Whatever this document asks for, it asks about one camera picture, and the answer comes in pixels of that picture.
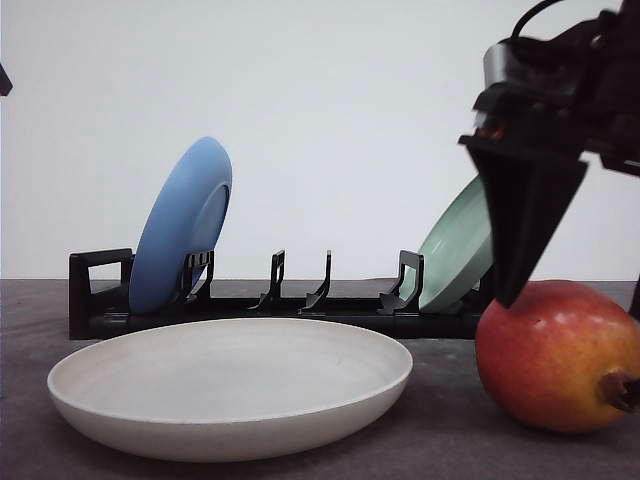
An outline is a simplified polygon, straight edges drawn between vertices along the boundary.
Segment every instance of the dish rack handle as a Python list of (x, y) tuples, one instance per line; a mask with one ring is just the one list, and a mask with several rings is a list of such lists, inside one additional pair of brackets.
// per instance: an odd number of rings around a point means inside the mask
[[(128, 291), (135, 255), (130, 248), (72, 253), (69, 255), (69, 338), (92, 338), (89, 318), (108, 307), (128, 312)], [(120, 285), (91, 293), (89, 268), (120, 263)]]

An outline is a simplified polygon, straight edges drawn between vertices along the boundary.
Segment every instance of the red fruit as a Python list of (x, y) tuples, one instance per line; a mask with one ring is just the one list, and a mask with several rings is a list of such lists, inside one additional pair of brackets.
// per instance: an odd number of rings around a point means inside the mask
[(640, 331), (585, 285), (529, 282), (506, 309), (495, 300), (476, 333), (482, 383), (523, 423), (558, 432), (602, 428), (640, 403)]

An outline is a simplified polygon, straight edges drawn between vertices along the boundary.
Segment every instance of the dish rack prong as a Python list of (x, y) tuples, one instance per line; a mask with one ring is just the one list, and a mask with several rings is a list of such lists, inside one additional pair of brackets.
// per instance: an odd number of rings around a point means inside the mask
[(331, 288), (331, 250), (327, 250), (327, 262), (325, 267), (324, 281), (313, 293), (307, 293), (305, 306), (299, 310), (299, 313), (313, 312), (327, 298)]
[(282, 280), (284, 280), (284, 250), (274, 253), (271, 257), (269, 291), (262, 293), (258, 304), (249, 307), (249, 310), (264, 311), (277, 306), (282, 299)]
[[(400, 251), (398, 267), (398, 278), (393, 287), (387, 293), (380, 294), (380, 302), (382, 308), (378, 309), (378, 313), (383, 315), (392, 315), (394, 313), (418, 313), (420, 293), (422, 292), (424, 282), (424, 256), (408, 250)], [(400, 297), (400, 287), (404, 283), (404, 275), (407, 267), (415, 270), (416, 281), (413, 291), (403, 300)]]

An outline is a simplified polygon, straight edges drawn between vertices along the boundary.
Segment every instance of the shallow white dish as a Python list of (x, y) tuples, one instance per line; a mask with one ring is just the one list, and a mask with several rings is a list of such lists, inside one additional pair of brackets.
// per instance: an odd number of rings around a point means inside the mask
[(413, 362), (384, 335), (337, 323), (195, 322), (106, 340), (47, 384), (77, 430), (146, 457), (224, 462), (307, 450), (380, 417)]

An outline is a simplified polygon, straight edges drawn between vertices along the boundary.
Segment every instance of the dish rack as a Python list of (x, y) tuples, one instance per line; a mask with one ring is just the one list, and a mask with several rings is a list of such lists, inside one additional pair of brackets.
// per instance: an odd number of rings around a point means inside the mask
[[(283, 297), (285, 252), (271, 257), (268, 291), (257, 298), (217, 297), (212, 292), (213, 250), (186, 255), (177, 298), (150, 314), (129, 310), (129, 280), (135, 255), (131, 249), (74, 253), (69, 257), (69, 338), (72, 340), (111, 338), (139, 330), (199, 320), (222, 318), (287, 317), (338, 322), (374, 330), (394, 338), (474, 337), (476, 325), (494, 298), (493, 267), (477, 288), (460, 300), (455, 313), (421, 313), (419, 297), (425, 269), (423, 255), (402, 250), (398, 277), (388, 292), (377, 297), (344, 298), (329, 295), (331, 251), (327, 251), (324, 280), (304, 297)], [(120, 263), (120, 284), (92, 292), (89, 268)], [(400, 287), (407, 268), (415, 270), (415, 285), (407, 298)], [(194, 272), (206, 269), (204, 282), (192, 285)]]

